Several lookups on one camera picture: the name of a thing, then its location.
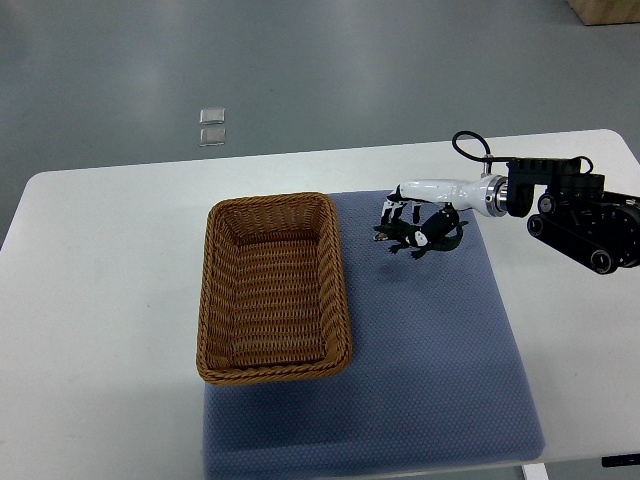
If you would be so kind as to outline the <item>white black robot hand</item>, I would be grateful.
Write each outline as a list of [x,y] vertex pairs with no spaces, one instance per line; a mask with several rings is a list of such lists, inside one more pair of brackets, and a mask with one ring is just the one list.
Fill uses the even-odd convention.
[[395,224],[399,220],[417,225],[419,233],[411,243],[424,245],[455,230],[459,213],[474,210],[487,217],[507,213],[508,180],[488,174],[477,181],[412,180],[400,183],[387,195],[379,225]]

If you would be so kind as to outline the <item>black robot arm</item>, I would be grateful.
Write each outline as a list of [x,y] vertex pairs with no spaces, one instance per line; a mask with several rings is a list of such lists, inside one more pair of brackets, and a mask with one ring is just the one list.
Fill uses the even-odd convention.
[[506,212],[527,219],[538,241],[600,274],[639,265],[639,198],[605,189],[584,156],[502,160],[508,168]]

